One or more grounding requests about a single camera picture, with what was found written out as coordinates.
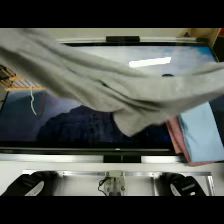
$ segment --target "pink cloth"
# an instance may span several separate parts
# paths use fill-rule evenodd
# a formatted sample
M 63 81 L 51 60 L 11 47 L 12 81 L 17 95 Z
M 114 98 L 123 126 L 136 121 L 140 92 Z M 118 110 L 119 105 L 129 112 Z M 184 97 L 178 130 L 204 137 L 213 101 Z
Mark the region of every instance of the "pink cloth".
M 166 122 L 167 129 L 169 131 L 174 150 L 176 154 L 183 153 L 189 166 L 201 166 L 205 164 L 211 164 L 212 162 L 191 162 L 190 155 L 187 150 L 187 146 L 184 142 L 183 133 L 180 127 L 178 117 L 174 117 Z

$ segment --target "light blue cloth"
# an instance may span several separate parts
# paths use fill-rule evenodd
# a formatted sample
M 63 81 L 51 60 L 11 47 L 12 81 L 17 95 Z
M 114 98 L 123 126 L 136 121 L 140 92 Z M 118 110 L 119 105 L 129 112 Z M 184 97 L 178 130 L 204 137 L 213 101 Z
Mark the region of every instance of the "light blue cloth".
M 224 148 L 209 103 L 181 113 L 179 120 L 192 162 L 224 160 Z

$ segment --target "crumpled fabric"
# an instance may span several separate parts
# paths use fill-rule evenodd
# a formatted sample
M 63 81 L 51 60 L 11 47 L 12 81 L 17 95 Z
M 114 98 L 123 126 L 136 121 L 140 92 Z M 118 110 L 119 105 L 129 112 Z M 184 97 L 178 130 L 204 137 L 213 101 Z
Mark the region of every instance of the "crumpled fabric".
M 0 29 L 0 64 L 97 111 L 113 112 L 132 136 L 224 93 L 224 64 L 202 66 L 181 77 L 150 77 L 57 43 L 42 29 Z

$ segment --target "cable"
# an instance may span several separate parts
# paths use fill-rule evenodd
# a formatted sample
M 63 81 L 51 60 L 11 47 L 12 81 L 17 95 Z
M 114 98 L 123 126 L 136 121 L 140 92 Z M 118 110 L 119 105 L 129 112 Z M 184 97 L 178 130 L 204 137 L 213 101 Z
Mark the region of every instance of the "cable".
M 107 194 L 104 191 L 100 190 L 100 187 L 109 179 L 110 177 L 105 177 L 103 180 L 99 182 L 99 186 L 98 186 L 98 191 L 102 192 L 105 196 L 107 196 Z
M 36 111 L 35 111 L 34 108 L 33 108 L 34 97 L 33 97 L 33 92 L 32 92 L 32 86 L 31 86 L 31 89 L 30 89 L 30 96 L 31 96 L 31 98 L 32 98 L 32 100 L 31 100 L 31 102 L 30 102 L 31 109 L 32 109 L 33 113 L 37 116 L 37 113 L 36 113 Z

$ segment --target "wooden crate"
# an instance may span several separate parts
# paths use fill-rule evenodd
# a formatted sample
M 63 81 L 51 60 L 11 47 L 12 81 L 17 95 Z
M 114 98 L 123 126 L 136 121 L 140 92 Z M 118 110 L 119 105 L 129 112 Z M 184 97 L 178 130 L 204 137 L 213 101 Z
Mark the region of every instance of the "wooden crate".
M 0 65 L 0 85 L 6 91 L 44 90 L 38 83 L 20 77 L 10 69 Z

